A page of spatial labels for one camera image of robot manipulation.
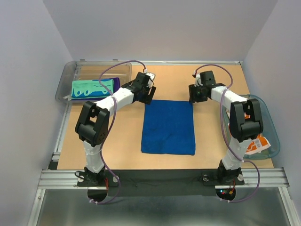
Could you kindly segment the orange white patterned towel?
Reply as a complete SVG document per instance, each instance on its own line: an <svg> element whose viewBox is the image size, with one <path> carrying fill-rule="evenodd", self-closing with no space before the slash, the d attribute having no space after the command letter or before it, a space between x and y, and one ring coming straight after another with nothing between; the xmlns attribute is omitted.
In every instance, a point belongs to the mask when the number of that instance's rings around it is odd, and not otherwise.
<svg viewBox="0 0 301 226"><path fill-rule="evenodd" d="M227 114L228 119L230 119L229 110L226 110L226 114ZM249 119L249 118L250 118L250 115L247 115L245 113L245 119ZM230 128L228 128L228 130L226 131L228 133L228 135L227 135L228 143L230 143L230 140L231 140L231 137L232 137L229 129ZM256 139L252 140L251 144L249 145L249 147L246 150L245 158L255 157L255 154L260 154L261 152L263 152L264 150L267 150L270 147L271 147L270 142L261 133L256 137Z"/></svg>

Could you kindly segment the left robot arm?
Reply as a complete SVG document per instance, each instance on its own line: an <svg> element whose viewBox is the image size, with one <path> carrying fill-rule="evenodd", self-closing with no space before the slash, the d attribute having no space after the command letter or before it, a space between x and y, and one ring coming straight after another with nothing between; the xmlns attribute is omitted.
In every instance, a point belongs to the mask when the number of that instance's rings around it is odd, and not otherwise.
<svg viewBox="0 0 301 226"><path fill-rule="evenodd" d="M101 151L110 131L110 117L115 117L118 110L135 101L149 105L156 90L155 77L150 72L139 72L134 80L122 85L113 95L94 103L84 103L75 132L83 142L86 165L77 177L95 186L104 182L105 164L101 159Z"/></svg>

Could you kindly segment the blue towel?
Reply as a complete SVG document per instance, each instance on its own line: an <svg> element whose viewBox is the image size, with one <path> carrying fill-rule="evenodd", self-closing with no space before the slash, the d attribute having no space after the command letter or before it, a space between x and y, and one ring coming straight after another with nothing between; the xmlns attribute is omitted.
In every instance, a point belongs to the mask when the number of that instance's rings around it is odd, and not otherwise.
<svg viewBox="0 0 301 226"><path fill-rule="evenodd" d="M191 155L196 151L193 106L188 101L153 100L145 106L141 152Z"/></svg>

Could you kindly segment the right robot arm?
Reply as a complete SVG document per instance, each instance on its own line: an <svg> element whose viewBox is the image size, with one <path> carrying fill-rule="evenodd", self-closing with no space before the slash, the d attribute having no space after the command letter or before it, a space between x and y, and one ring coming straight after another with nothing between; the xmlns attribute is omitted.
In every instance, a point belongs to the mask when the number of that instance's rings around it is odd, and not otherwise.
<svg viewBox="0 0 301 226"><path fill-rule="evenodd" d="M222 83L217 83L212 71L195 73L195 83L189 85L189 102L199 103L208 99L220 103L220 119L223 120L222 109L229 111L228 126L221 123L222 135L228 148L213 175L213 181L227 184L241 174L244 155L253 140L263 132L263 121L260 103L257 99L247 99L229 90ZM231 134L227 142L225 129Z"/></svg>

